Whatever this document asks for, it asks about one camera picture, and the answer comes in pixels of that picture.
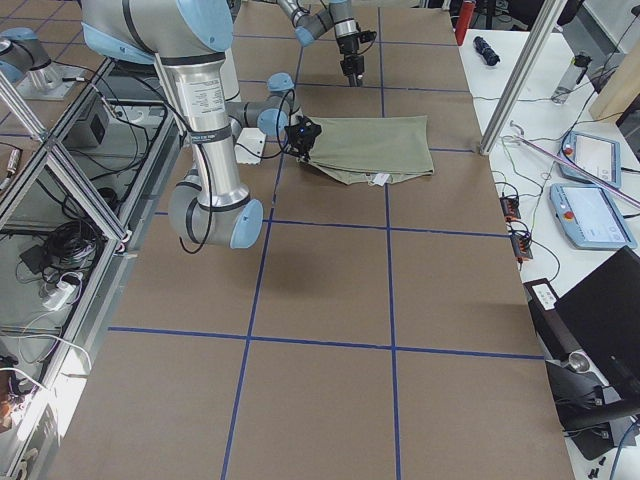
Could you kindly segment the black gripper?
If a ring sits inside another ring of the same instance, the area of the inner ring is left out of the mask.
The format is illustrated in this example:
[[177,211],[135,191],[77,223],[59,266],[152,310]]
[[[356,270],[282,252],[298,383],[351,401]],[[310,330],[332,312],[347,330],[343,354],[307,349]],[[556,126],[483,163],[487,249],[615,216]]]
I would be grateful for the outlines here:
[[347,75],[350,87],[356,86],[356,78],[362,81],[364,78],[364,58],[359,53],[360,42],[358,37],[340,37],[338,47],[343,59],[340,62],[344,75]]
[[321,134],[321,126],[306,116],[298,116],[297,120],[297,124],[284,128],[287,140],[285,152],[298,155],[300,161],[308,163],[310,151]]

